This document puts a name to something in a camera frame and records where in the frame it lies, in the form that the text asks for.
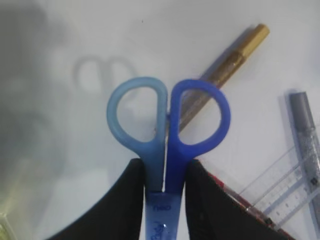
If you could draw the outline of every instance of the light blue handle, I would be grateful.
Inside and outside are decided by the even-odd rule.
[[[149,142],[139,141],[128,135],[121,127],[117,117],[117,108],[121,98],[130,90],[149,87],[157,94],[156,134]],[[136,77],[130,79],[114,90],[106,110],[106,119],[114,137],[125,147],[131,149],[144,162],[146,169],[146,187],[148,191],[161,191],[163,185],[166,115],[168,92],[166,86],[153,77]]]

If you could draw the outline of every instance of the dark blue handle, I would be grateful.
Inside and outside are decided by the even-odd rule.
[[[208,93],[217,102],[221,113],[220,125],[215,133],[194,145],[185,144],[179,139],[181,99],[183,93],[190,89]],[[231,113],[228,101],[219,89],[208,82],[186,79],[175,85],[172,90],[169,119],[165,192],[180,193],[183,189],[188,162],[209,152],[222,142],[229,130]]]

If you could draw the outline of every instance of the clear plastic ruler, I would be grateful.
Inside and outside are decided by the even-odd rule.
[[[304,164],[311,160],[312,154],[298,160],[296,148],[291,148],[240,196],[269,217],[278,230],[320,193],[320,179],[316,175],[306,176],[304,169]]]

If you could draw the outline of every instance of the pen cap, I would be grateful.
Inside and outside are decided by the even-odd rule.
[[[294,127],[298,132],[314,129],[315,123],[311,114],[306,92],[289,95]]]
[[[263,42],[270,33],[269,28],[264,24],[259,24],[253,29],[244,41],[238,46],[236,51],[247,59],[254,50]]]

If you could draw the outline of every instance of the white surface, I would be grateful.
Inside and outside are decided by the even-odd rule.
[[[7,126],[0,129],[7,142],[0,151],[2,178],[11,185],[21,176],[12,194],[27,206],[33,240],[82,215],[135,157],[107,127],[105,108],[116,86],[154,76],[170,91],[182,79],[199,77],[249,27],[265,23],[271,33],[223,88],[231,128],[201,157],[205,167],[239,192],[285,153],[293,145],[284,104],[290,89],[307,91],[319,123],[318,0],[0,3],[0,114]],[[119,117],[130,133],[149,139],[155,97],[146,100],[143,93],[149,94],[130,94]],[[182,138],[203,139],[213,121],[219,115],[211,102]],[[19,171],[21,164],[27,167]],[[285,229],[298,240],[316,239],[308,207]],[[178,239],[188,239],[184,210]]]

